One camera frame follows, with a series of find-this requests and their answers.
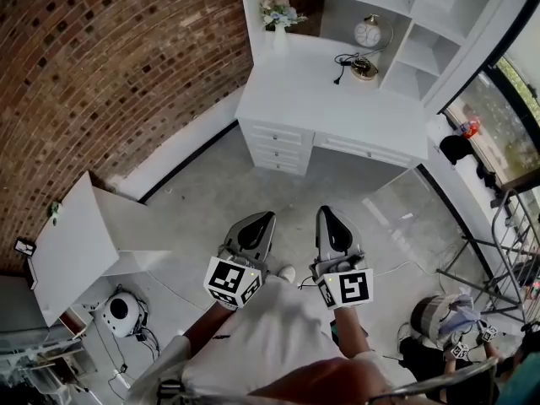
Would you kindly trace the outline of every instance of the metal rack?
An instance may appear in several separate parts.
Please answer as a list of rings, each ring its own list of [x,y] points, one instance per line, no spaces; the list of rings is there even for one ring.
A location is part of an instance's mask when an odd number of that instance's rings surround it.
[[[500,235],[496,232],[496,224],[503,219],[505,232]],[[493,217],[493,241],[463,237],[463,246],[448,266],[437,269],[437,272],[479,291],[475,302],[487,296],[483,315],[501,314],[523,324],[534,321],[540,316],[540,240],[535,226],[538,226],[538,220],[531,218],[520,195],[510,190],[504,195]],[[472,283],[450,273],[470,244],[493,247],[500,256],[500,264],[494,271],[484,266],[489,279],[482,283]]]

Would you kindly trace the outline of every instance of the person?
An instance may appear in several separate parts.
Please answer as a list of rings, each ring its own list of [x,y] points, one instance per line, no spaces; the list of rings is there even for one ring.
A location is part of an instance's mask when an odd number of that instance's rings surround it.
[[[394,384],[414,382],[410,372],[386,364],[370,349],[354,307],[334,311],[337,346],[322,332],[321,309],[327,310],[321,296],[299,290],[294,276],[291,266],[268,276],[236,312],[215,303],[173,339],[132,385],[125,403],[178,403],[169,388],[177,395],[243,397],[242,403],[367,403]]]
[[[504,385],[513,376],[517,367],[530,353],[540,351],[540,331],[535,332],[532,329],[527,329],[520,347],[506,359],[502,357],[493,343],[482,342],[478,337],[477,344],[479,347],[483,347],[486,359],[495,357],[499,361],[495,374],[496,383],[492,383],[489,372],[483,372],[447,389],[429,392],[426,394],[427,398],[459,405],[463,403],[475,405],[495,403],[500,394],[499,386]],[[473,362],[463,359],[456,360],[450,350],[443,352],[437,348],[426,347],[419,338],[410,336],[406,336],[400,341],[399,352],[403,356],[400,365],[409,369],[417,381],[424,381],[442,374],[452,374],[456,370],[473,364]]]

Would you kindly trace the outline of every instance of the gray floor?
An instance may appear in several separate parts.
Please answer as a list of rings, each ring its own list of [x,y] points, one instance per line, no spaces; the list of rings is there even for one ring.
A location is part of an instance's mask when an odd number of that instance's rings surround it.
[[[276,271],[292,264],[299,283],[310,276],[308,265],[316,256],[316,211],[330,204],[359,226],[367,263],[375,270],[375,299],[357,306],[370,346],[383,355],[395,355],[397,330],[416,303],[440,293],[440,285],[446,292],[460,290],[434,272],[457,251],[461,230],[418,172],[404,171],[319,148],[314,148],[304,178],[258,169],[236,128],[149,200],[148,205],[177,236],[172,256],[150,274],[118,276],[114,283],[148,301],[149,325],[163,348],[213,303],[203,288],[204,275],[234,222],[252,213],[274,211],[278,222],[269,266]],[[456,271],[470,279],[482,277],[471,252],[462,256]],[[302,292],[321,298],[315,288]],[[118,343],[126,355],[128,374],[136,378],[151,363],[149,351],[132,338]],[[109,345],[114,350],[114,343]],[[119,382],[111,384],[123,393]]]

